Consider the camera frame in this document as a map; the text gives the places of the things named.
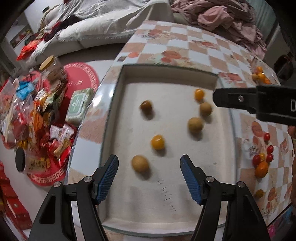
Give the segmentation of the person's hand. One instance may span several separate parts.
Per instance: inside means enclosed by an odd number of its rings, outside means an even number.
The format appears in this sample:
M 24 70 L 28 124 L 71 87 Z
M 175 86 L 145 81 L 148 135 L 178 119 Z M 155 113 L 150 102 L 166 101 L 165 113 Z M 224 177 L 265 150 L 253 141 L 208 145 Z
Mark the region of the person's hand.
M 295 126 L 289 126 L 287 132 L 292 138 L 296 139 L 296 127 Z

